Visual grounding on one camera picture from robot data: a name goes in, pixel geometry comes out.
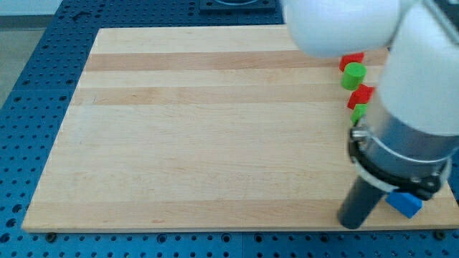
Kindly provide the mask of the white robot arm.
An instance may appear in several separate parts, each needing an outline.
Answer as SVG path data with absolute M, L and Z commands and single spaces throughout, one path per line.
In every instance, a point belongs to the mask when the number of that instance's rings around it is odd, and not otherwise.
M 283 1 L 298 48 L 318 58 L 386 48 L 366 113 L 352 126 L 359 177 L 431 199 L 458 150 L 458 28 L 449 1 Z

